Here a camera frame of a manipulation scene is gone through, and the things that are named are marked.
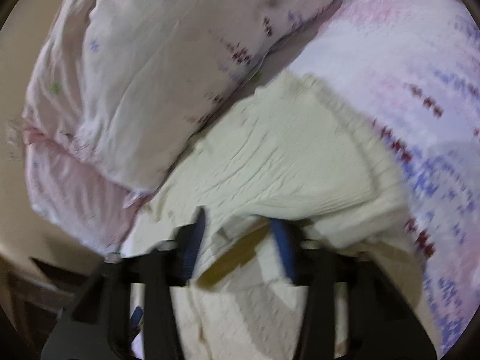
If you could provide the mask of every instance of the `bedsheet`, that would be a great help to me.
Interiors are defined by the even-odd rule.
[[[441,356],[460,337],[480,304],[479,29],[459,0],[344,0],[303,50],[292,44],[290,56],[282,56],[287,49],[272,54],[250,86],[268,82],[278,71],[279,61],[299,76],[313,73],[370,117],[385,145],[395,153],[413,212],[405,223],[405,234],[424,261],[421,297],[438,329]],[[292,50],[295,58],[285,64]],[[247,85],[242,93],[249,90]],[[134,228],[124,252],[142,252],[157,240]],[[408,285],[411,272],[403,266],[397,273]],[[252,315],[261,320],[259,305],[271,302],[249,300],[255,311],[245,317],[239,307],[233,318],[222,309],[228,295],[201,298],[195,315],[210,324],[208,337],[215,333],[225,337],[232,324],[240,329],[244,323],[250,326]],[[272,311],[281,314],[277,328],[283,332],[283,346],[291,343],[289,338],[294,340],[295,318],[279,310],[286,304],[290,305],[287,310],[301,307],[301,302],[289,302],[283,299],[274,307],[277,311]],[[223,323],[219,323],[220,315],[225,315]],[[285,328],[286,318],[292,323]],[[191,329],[195,324],[186,326]],[[187,330],[181,329],[182,338]],[[268,336],[274,331],[270,326]],[[245,345],[237,346],[238,350],[246,350],[248,343],[259,348],[269,340],[248,329],[243,332],[229,345],[230,355],[221,358],[233,358],[239,341]],[[219,343],[216,348],[214,358],[225,351]],[[253,352],[244,354],[282,358],[289,353],[272,357],[261,350]]]

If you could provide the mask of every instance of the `white pillowcase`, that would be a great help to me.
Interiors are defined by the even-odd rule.
[[[24,118],[80,161],[154,191],[282,36],[332,0],[65,0]]]

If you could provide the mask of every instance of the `bed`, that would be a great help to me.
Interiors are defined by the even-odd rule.
[[[431,324],[427,330],[432,335],[436,330],[433,341],[440,356],[462,341],[480,304],[479,33],[456,0],[415,0],[414,12],[407,7],[411,1],[345,0],[332,7],[317,26],[272,52],[254,82],[231,101],[288,67],[298,75],[313,72],[328,79],[371,118],[385,144],[396,150],[410,190],[414,217],[406,223],[406,233],[426,260],[416,311],[424,313],[420,318]],[[445,11],[447,22],[436,13]],[[31,53],[34,58],[38,50]],[[398,146],[399,140],[405,145]],[[157,241],[158,235],[135,225],[122,252],[138,254]],[[289,296],[283,302],[300,308],[299,296]],[[182,297],[190,302],[186,294],[178,299]],[[195,326],[190,326],[192,334]]]

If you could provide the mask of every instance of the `pillow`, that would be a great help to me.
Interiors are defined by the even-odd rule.
[[[282,36],[332,0],[64,0],[23,117],[108,180],[154,191]]]
[[[25,180],[33,210],[97,253],[114,251],[143,200],[129,204],[129,191],[41,134],[27,139]]]

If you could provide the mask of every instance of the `wall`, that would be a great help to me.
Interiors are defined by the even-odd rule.
[[[19,0],[0,30],[0,134],[22,112],[26,86],[62,0]],[[0,255],[39,277],[28,257],[87,273],[99,257],[42,220],[29,206],[21,152],[0,136]]]

